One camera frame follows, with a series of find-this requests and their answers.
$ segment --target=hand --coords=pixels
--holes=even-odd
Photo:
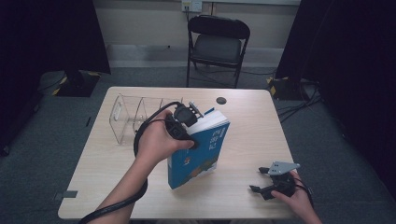
[[[191,140],[176,140],[165,128],[166,116],[172,114],[169,110],[164,110],[153,120],[143,132],[139,141],[139,152],[137,160],[144,160],[150,164],[156,165],[158,162],[168,158],[175,151],[182,148],[190,148],[194,145]]]
[[[290,174],[295,179],[301,180],[297,173],[291,171]],[[303,186],[303,183],[301,183],[299,180],[295,180],[296,184]],[[305,223],[321,223],[320,219],[315,213],[314,208],[311,205],[311,202],[309,202],[309,198],[305,190],[296,188],[294,194],[291,195],[291,197],[288,197],[276,190],[271,191],[271,194],[280,201],[286,203],[291,208],[291,210]]]

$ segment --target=clear plastic container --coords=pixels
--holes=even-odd
[[[142,123],[161,107],[175,101],[183,103],[183,98],[150,98],[120,94],[114,102],[109,118],[119,144],[131,145]]]

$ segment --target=dark curtain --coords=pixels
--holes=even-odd
[[[1,1],[0,147],[41,76],[70,67],[110,74],[92,0]]]
[[[311,18],[325,2],[302,1],[276,77],[319,82],[347,139],[396,199],[396,1],[333,0]]]

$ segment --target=white wall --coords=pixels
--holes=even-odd
[[[107,45],[187,46],[187,19],[180,1],[93,2]],[[204,3],[202,13],[210,14],[210,6]],[[214,9],[215,15],[250,27],[250,48],[283,49],[298,6],[216,3]]]

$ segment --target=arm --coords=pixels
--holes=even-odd
[[[294,178],[301,179],[297,173],[290,173]],[[296,188],[294,194],[291,197],[288,197],[276,190],[273,190],[271,194],[280,201],[286,203],[291,208],[291,210],[306,224],[321,224],[321,221],[318,215],[315,213],[314,208],[311,206],[308,195],[304,190]]]
[[[155,119],[165,119],[169,110],[160,113]],[[152,122],[139,141],[139,152],[119,184],[110,192],[97,209],[122,201],[136,194],[147,177],[158,164],[181,148],[190,148],[192,141],[173,139],[165,129],[164,121]],[[117,211],[99,217],[90,223],[128,223],[134,203]]]

